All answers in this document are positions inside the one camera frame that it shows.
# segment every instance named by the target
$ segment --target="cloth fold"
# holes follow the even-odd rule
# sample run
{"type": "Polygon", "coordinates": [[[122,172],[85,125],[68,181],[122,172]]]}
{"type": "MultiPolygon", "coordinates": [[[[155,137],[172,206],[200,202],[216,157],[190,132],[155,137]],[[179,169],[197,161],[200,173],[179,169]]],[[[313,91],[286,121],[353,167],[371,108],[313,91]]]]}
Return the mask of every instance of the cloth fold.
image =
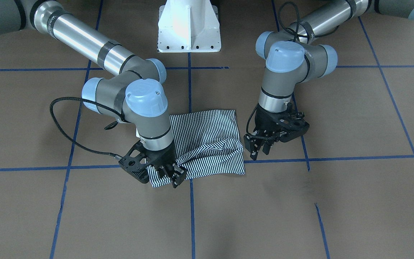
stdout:
{"type": "MultiPolygon", "coordinates": [[[[205,110],[171,115],[177,150],[177,164],[188,170],[186,179],[220,173],[245,174],[243,146],[234,110],[205,110]]],[[[153,187],[169,184],[167,176],[159,178],[148,167],[153,187]]]]}

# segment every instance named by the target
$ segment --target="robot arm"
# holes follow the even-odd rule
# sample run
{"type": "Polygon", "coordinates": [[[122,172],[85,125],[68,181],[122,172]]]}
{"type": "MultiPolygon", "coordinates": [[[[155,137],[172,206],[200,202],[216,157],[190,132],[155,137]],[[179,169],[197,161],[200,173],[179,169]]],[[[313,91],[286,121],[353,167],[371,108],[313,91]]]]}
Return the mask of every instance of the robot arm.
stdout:
{"type": "Polygon", "coordinates": [[[24,28],[50,34],[115,76],[109,80],[91,78],[83,87],[82,97],[112,108],[122,116],[116,117],[109,110],[84,102],[90,110],[114,116],[119,123],[136,125],[140,141],[125,156],[115,157],[126,172],[147,183],[146,169],[154,166],[159,177],[168,176],[174,187],[181,184],[187,172],[175,162],[174,135],[161,85],[166,80],[166,69],[161,61],[141,59],[79,21],[59,2],[0,0],[0,34],[24,28]],[[139,154],[131,156],[135,150],[139,154]]]}
{"type": "Polygon", "coordinates": [[[309,44],[365,12],[414,19],[414,0],[332,0],[282,31],[267,31],[258,37],[256,52],[266,60],[266,69],[258,105],[253,110],[255,128],[249,133],[247,124],[244,136],[245,148],[253,160],[261,147],[267,155],[275,142],[287,142],[307,132],[304,113],[296,112],[291,103],[294,86],[331,73],[338,62],[331,46],[309,44]]]}

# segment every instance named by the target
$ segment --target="black robotic gripper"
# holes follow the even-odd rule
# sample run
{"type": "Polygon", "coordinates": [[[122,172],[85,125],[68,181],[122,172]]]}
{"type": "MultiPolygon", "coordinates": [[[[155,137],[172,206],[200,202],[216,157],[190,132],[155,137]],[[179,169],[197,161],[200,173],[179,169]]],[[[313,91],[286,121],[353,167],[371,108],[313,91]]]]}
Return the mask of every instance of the black robotic gripper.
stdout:
{"type": "Polygon", "coordinates": [[[178,166],[175,162],[175,143],[172,143],[165,149],[159,151],[151,151],[143,146],[141,141],[135,143],[128,153],[119,160],[119,165],[135,179],[141,183],[148,183],[150,176],[148,175],[148,166],[154,166],[158,172],[159,178],[167,176],[172,182],[174,188],[178,187],[185,179],[187,169],[178,166]],[[132,157],[133,151],[139,154],[132,157]]]}
{"type": "Polygon", "coordinates": [[[269,154],[275,142],[289,142],[304,135],[309,123],[304,121],[304,113],[293,109],[292,103],[281,113],[271,113],[257,105],[255,129],[252,134],[244,135],[244,146],[250,152],[250,158],[256,160],[263,146],[263,153],[269,154]]]}

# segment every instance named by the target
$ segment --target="striped cloth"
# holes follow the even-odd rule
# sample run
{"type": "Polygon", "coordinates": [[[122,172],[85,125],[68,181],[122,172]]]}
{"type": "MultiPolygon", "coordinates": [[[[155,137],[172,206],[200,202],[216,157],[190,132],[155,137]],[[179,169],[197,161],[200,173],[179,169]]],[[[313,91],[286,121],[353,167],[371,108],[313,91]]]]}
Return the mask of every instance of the striped cloth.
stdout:
{"type": "MultiPolygon", "coordinates": [[[[245,174],[243,146],[234,110],[206,110],[171,115],[177,149],[177,164],[188,169],[186,179],[220,173],[245,174]]],[[[153,187],[169,184],[167,176],[159,178],[148,167],[153,187]]]]}

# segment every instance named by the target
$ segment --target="black cable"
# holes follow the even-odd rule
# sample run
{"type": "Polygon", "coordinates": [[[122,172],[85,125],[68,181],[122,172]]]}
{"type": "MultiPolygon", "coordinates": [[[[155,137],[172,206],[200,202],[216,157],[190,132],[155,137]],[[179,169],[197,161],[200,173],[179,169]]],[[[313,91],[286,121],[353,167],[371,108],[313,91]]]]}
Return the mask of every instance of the black cable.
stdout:
{"type": "MultiPolygon", "coordinates": [[[[279,7],[279,11],[277,13],[277,21],[279,22],[279,25],[284,29],[284,31],[286,31],[287,33],[289,33],[289,34],[291,34],[291,35],[294,36],[294,39],[293,39],[294,42],[296,42],[297,40],[299,41],[298,37],[309,39],[309,36],[308,35],[298,34],[298,30],[299,30],[299,25],[301,23],[301,19],[300,19],[300,16],[299,16],[298,6],[294,2],[288,1],[288,2],[283,3],[281,5],[281,7],[279,7]],[[283,25],[282,18],[281,18],[281,13],[282,13],[283,8],[286,5],[292,5],[295,8],[295,13],[296,13],[296,31],[294,31],[292,28],[285,27],[283,25]]],[[[339,27],[340,26],[338,25],[338,26],[336,26],[333,29],[333,31],[328,32],[328,33],[325,33],[325,34],[322,34],[322,35],[316,35],[316,36],[314,36],[314,38],[321,38],[321,37],[328,36],[328,35],[330,35],[332,33],[335,33],[335,31],[337,31],[339,27]]]]}
{"type": "Polygon", "coordinates": [[[248,117],[248,120],[247,120],[247,125],[246,125],[246,128],[245,128],[245,131],[246,131],[246,133],[251,137],[251,138],[255,138],[255,139],[263,139],[263,140],[266,140],[266,141],[268,141],[268,140],[271,140],[271,139],[274,139],[274,137],[261,137],[261,136],[255,136],[255,135],[252,135],[250,132],[248,132],[248,125],[250,124],[250,121],[251,121],[251,119],[252,119],[252,117],[253,117],[253,115],[254,115],[254,113],[256,112],[256,110],[257,110],[257,108],[258,108],[258,104],[255,106],[255,108],[253,109],[253,112],[250,114],[250,117],[248,117]]]}
{"type": "Polygon", "coordinates": [[[298,37],[301,37],[298,34],[298,30],[299,30],[299,23],[300,23],[300,17],[299,17],[299,10],[298,10],[298,6],[294,3],[294,2],[285,2],[281,5],[281,7],[279,7],[279,11],[277,12],[277,20],[279,22],[279,25],[281,25],[281,27],[289,34],[294,36],[294,42],[296,42],[298,40],[298,37]],[[284,7],[286,5],[292,5],[295,8],[295,13],[296,13],[296,31],[292,30],[291,28],[287,28],[283,25],[282,19],[281,19],[281,13],[282,10],[284,9],[284,7]]]}
{"type": "Polygon", "coordinates": [[[76,146],[79,146],[81,149],[84,149],[86,151],[92,152],[94,154],[99,154],[99,155],[108,155],[111,156],[115,159],[120,160],[122,158],[122,156],[118,155],[118,154],[114,154],[111,152],[101,152],[101,151],[97,151],[97,150],[93,150],[93,149],[88,149],[87,147],[79,144],[78,142],[76,142],[74,139],[72,139],[70,136],[68,136],[68,134],[65,133],[65,131],[63,130],[63,128],[60,126],[59,122],[57,121],[57,119],[55,118],[54,115],[54,105],[60,101],[64,101],[64,100],[74,100],[74,101],[82,101],[82,102],[87,102],[87,103],[92,103],[94,105],[97,105],[98,107],[104,108],[105,110],[109,110],[110,112],[116,114],[117,116],[119,116],[119,118],[126,122],[124,115],[119,113],[118,111],[109,108],[105,105],[102,105],[100,103],[91,101],[91,100],[87,100],[87,99],[83,99],[83,98],[79,98],[79,97],[61,97],[61,98],[57,98],[55,100],[53,100],[51,102],[51,105],[49,106],[49,111],[51,112],[51,116],[52,116],[52,120],[54,121],[55,125],[57,126],[57,128],[59,129],[59,131],[63,134],[64,137],[66,137],[68,140],[70,140],[72,143],[74,143],[76,146]]]}

